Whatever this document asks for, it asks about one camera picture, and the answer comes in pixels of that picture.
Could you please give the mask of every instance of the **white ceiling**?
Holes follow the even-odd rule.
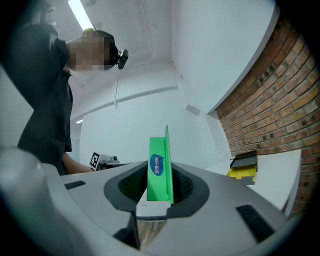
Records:
[[[79,37],[82,29],[71,11],[68,0],[46,0],[55,6],[54,16],[59,38],[70,41]],[[123,70],[150,63],[171,61],[171,1],[170,0],[96,0],[90,7],[84,6],[92,24],[112,34],[117,48],[129,51],[129,59]],[[75,73],[69,80],[73,97],[90,93],[85,87],[110,84],[119,70]]]

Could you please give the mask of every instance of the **fluorescent light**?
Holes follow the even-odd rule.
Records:
[[[82,30],[94,28],[80,0],[69,0],[68,4]]]

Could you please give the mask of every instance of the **blue logo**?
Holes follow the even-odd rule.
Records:
[[[164,158],[161,155],[153,154],[150,157],[150,167],[155,175],[161,176],[164,173]]]

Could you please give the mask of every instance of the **white desk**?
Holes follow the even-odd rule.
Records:
[[[264,197],[279,210],[286,206],[291,210],[299,183],[301,149],[258,155],[258,171],[254,185],[248,185],[253,191]],[[206,170],[227,175],[230,163],[227,159]]]

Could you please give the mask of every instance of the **yellow object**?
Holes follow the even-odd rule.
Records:
[[[250,185],[256,183],[256,172],[257,165],[251,164],[246,166],[233,167],[230,169],[227,176],[235,178],[236,180],[242,180],[243,178],[252,178],[252,181],[250,183],[247,183],[247,185]]]

